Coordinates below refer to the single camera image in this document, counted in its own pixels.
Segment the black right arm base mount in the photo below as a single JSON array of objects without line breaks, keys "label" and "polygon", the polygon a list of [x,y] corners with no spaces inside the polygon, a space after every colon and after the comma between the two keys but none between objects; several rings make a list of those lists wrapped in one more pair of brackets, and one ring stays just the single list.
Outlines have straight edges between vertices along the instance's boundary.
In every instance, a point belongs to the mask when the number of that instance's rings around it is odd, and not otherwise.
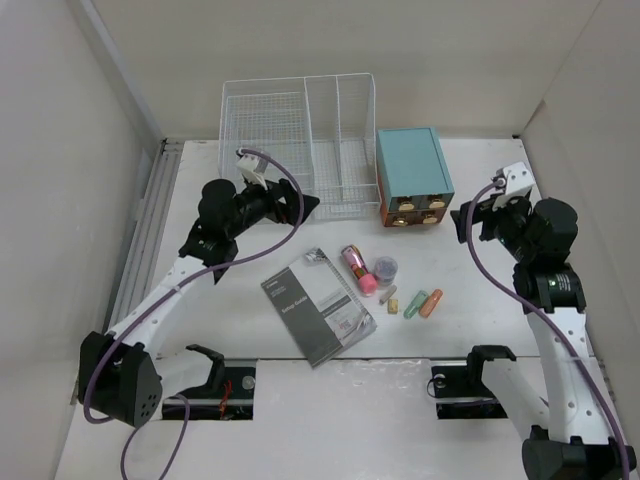
[{"label": "black right arm base mount", "polygon": [[436,402],[439,420],[507,417],[481,379],[484,364],[496,359],[515,361],[516,356],[506,346],[476,345],[465,359],[445,359],[431,364],[427,391]]}]

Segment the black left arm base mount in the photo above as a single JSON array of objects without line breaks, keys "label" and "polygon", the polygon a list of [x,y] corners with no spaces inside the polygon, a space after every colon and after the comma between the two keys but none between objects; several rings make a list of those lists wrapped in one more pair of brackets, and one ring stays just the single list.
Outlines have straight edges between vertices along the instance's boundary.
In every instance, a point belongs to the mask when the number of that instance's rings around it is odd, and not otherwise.
[{"label": "black left arm base mount", "polygon": [[185,350],[156,359],[162,404],[156,416],[193,421],[251,420],[257,383],[255,360],[229,360],[210,348],[191,344]]}]

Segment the pink marker tube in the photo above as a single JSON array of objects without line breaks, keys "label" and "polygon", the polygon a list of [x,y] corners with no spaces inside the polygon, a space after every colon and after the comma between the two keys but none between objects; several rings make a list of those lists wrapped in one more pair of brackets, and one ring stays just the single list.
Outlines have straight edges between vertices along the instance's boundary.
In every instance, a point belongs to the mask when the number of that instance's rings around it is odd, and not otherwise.
[{"label": "pink marker tube", "polygon": [[360,292],[364,296],[373,295],[378,283],[369,271],[362,254],[355,245],[348,245],[341,250],[341,257],[354,276]]}]

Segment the grey setup guide booklet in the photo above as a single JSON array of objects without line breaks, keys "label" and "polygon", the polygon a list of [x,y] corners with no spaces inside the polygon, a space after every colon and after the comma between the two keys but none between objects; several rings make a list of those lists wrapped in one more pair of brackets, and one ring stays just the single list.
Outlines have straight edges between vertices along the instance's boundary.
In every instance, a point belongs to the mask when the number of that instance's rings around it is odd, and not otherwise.
[{"label": "grey setup guide booklet", "polygon": [[377,329],[371,313],[319,247],[264,280],[261,288],[312,368]]}]

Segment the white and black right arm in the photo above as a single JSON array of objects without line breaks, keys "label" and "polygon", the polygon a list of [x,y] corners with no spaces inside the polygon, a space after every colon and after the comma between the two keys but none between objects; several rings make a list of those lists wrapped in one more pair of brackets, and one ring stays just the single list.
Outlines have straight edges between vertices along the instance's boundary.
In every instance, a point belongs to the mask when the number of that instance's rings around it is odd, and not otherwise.
[{"label": "white and black right arm", "polygon": [[498,400],[521,438],[529,479],[628,479],[637,466],[632,446],[588,366],[586,300],[566,259],[578,234],[567,203],[515,197],[467,202],[452,212],[459,242],[471,246],[473,225],[483,241],[498,240],[514,257],[513,285],[491,282],[521,304],[539,350],[546,394],[521,372],[510,348],[472,348],[463,381]]}]

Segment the clear jar of clips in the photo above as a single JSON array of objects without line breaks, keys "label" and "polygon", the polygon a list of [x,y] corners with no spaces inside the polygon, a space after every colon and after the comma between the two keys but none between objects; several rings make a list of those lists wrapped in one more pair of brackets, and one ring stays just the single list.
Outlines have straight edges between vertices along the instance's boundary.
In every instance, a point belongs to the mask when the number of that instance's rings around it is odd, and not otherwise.
[{"label": "clear jar of clips", "polygon": [[398,264],[392,257],[383,256],[376,260],[373,274],[380,285],[391,285],[394,282],[397,273]]}]

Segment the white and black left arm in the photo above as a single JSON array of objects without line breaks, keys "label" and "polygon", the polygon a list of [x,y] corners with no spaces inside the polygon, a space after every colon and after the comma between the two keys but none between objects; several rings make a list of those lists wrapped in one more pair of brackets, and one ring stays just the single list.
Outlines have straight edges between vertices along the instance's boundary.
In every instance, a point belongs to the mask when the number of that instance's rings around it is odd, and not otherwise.
[{"label": "white and black left arm", "polygon": [[117,420],[139,428],[167,398],[189,389],[205,397],[217,394],[224,382],[222,354],[190,344],[157,366],[162,345],[197,294],[241,263],[238,236],[264,219],[298,228],[319,203],[286,179],[247,183],[243,191],[229,180],[208,182],[198,217],[161,283],[108,332],[91,332],[83,340],[78,400],[86,420]]}]

